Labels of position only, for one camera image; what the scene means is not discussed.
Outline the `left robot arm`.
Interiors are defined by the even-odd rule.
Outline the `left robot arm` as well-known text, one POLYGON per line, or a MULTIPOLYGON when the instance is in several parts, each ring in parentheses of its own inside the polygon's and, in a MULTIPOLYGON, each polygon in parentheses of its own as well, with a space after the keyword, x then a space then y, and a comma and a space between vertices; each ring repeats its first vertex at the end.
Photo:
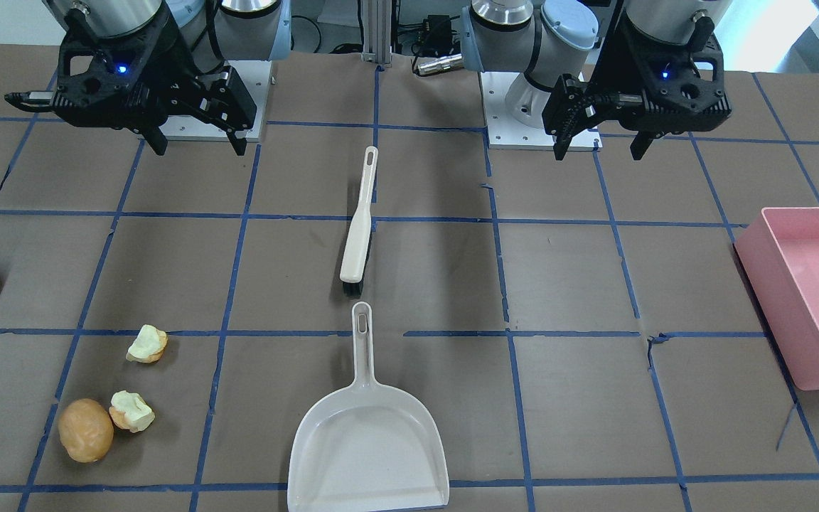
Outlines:
POLYGON ((553 139, 563 160, 572 139, 605 121, 633 131, 631 156, 685 131, 718 129, 732 114, 715 35, 728 1, 625 1, 588 80, 579 78, 600 36, 579 1, 472 1, 461 14, 465 68, 517 75, 516 117, 553 139))

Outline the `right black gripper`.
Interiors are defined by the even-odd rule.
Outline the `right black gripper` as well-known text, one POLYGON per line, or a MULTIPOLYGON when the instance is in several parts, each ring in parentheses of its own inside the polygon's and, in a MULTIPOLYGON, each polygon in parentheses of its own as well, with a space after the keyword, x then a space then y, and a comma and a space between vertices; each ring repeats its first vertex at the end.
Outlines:
POLYGON ((168 149, 161 127, 189 116, 217 127, 238 156, 247 151, 257 105, 223 55, 228 19, 254 21, 254 9, 208 9, 186 38, 170 9, 54 9, 65 30, 51 91, 10 92, 6 103, 54 113, 75 127, 128 129, 157 156, 168 149))

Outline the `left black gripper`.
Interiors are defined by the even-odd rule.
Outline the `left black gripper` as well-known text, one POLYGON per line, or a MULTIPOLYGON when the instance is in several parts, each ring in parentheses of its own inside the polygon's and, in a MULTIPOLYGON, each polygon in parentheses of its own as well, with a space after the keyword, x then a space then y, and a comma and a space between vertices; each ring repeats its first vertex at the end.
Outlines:
POLYGON ((669 43, 621 18, 601 50, 591 78, 561 75, 542 111, 562 161, 572 137, 606 120, 637 131, 631 158, 646 155, 656 133, 712 131, 732 114, 721 46, 711 18, 689 19, 687 40, 669 43))

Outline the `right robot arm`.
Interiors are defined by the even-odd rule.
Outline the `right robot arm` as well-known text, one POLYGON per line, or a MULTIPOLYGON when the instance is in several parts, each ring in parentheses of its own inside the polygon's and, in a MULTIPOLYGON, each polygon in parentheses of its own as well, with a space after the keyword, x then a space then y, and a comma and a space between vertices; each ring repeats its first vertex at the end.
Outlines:
POLYGON ((64 29, 51 91, 11 92, 10 106, 82 129, 128 130, 157 155, 170 117, 214 126, 238 156, 259 107, 236 61, 291 52, 287 1, 48 1, 64 29))

